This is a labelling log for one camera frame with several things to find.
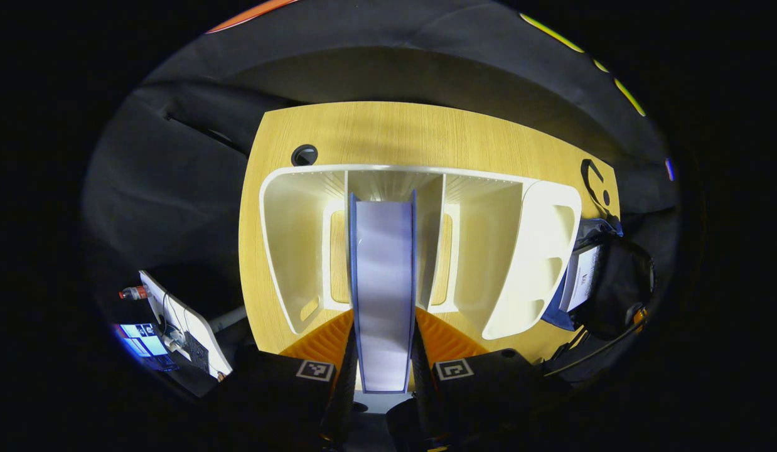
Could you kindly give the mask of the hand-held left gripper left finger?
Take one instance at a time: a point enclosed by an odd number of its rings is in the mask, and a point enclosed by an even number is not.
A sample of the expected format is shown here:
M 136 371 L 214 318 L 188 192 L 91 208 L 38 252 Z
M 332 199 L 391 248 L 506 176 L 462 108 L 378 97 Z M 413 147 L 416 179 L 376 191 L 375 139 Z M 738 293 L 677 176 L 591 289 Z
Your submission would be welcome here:
M 356 392 L 352 311 L 279 354 L 245 347 L 237 368 L 206 397 L 235 439 L 268 450 L 343 450 Z

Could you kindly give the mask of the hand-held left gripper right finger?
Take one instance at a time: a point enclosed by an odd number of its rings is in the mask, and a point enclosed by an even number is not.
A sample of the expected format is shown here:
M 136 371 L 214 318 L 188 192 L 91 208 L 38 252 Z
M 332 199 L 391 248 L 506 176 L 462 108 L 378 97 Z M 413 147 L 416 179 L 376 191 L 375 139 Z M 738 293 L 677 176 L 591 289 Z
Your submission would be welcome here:
M 512 348 L 490 352 L 451 324 L 414 314 L 414 400 L 426 450 L 506 450 L 541 377 Z

